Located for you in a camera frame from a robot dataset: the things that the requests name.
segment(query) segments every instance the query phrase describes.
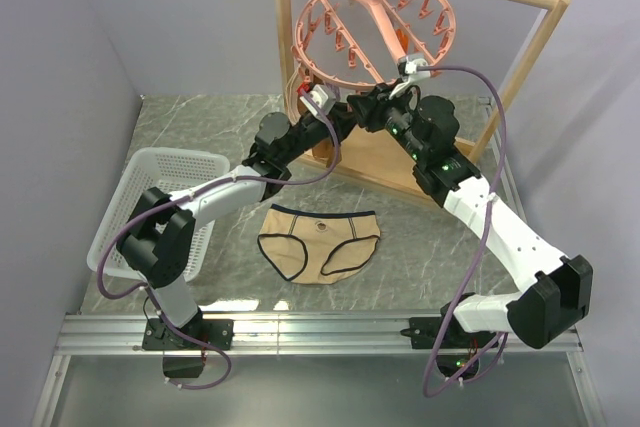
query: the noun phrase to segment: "underwear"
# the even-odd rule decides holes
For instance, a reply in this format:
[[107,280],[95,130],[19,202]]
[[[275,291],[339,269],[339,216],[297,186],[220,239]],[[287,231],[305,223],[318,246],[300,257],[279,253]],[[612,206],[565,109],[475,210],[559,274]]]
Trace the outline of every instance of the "underwear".
[[379,240],[373,211],[313,214],[273,204],[258,235],[258,247],[288,282],[333,284],[357,274]]

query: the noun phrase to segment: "wooden board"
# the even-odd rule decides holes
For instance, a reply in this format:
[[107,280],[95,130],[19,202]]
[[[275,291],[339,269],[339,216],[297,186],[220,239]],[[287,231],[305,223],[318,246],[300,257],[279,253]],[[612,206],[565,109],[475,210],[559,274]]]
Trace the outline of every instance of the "wooden board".
[[[465,155],[473,147],[472,142],[464,139],[458,139],[456,145]],[[342,162],[332,175],[337,174],[363,187],[433,204],[433,200],[416,184],[413,177],[415,162],[387,132],[371,134],[356,127],[344,142],[341,152]],[[311,152],[299,160],[312,167],[327,168],[326,162],[315,159]]]

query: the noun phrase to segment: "wooden frame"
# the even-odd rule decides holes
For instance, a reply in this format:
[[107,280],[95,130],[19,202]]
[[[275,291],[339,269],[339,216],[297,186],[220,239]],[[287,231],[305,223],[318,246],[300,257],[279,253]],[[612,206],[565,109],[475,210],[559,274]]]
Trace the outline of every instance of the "wooden frame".
[[[571,0],[509,1],[544,9],[547,13],[500,94],[505,109],[508,109],[513,103],[533,65],[571,3]],[[276,0],[276,18],[282,90],[285,92],[286,83],[294,71],[291,52],[293,45],[291,0]],[[496,131],[498,122],[497,112],[494,111],[477,141],[457,139],[456,145],[473,162],[477,162]],[[310,153],[305,154],[301,160],[310,165],[322,167],[326,165],[326,159],[315,158]],[[427,198],[417,186],[412,170],[413,160],[386,132],[369,134],[356,129],[343,145],[342,159],[335,173],[368,187],[425,200]]]

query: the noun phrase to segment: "laundry basket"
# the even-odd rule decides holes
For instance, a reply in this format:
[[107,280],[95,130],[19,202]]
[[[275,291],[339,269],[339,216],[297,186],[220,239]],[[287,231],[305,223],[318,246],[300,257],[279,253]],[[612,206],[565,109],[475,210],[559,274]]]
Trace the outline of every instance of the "laundry basket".
[[[182,190],[202,184],[229,172],[229,160],[216,154],[195,150],[163,147],[145,148],[137,151],[124,171],[109,207],[102,218],[91,249],[87,255],[89,268],[98,268],[100,257],[113,237],[127,223],[142,193],[150,187],[163,192]],[[189,261],[184,271],[187,281],[200,272],[207,244],[211,238],[214,222],[194,233],[189,252]],[[114,277],[140,280],[124,258],[113,249],[104,272]]]

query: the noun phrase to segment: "white wall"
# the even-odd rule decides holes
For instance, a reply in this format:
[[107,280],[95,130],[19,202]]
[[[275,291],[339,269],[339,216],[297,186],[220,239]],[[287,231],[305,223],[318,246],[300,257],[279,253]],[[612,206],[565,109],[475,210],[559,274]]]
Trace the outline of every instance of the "white wall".
[[[274,0],[90,0],[139,92],[279,92]],[[307,0],[293,0],[297,17]],[[537,9],[502,0],[450,0],[458,37],[448,58],[500,83]],[[387,62],[378,42],[374,58]],[[442,76],[438,91],[483,92],[466,76]]]
[[0,0],[0,424],[29,425],[139,98],[87,0]]
[[574,0],[508,114],[531,224],[593,264],[579,324],[611,426],[640,425],[640,12]]

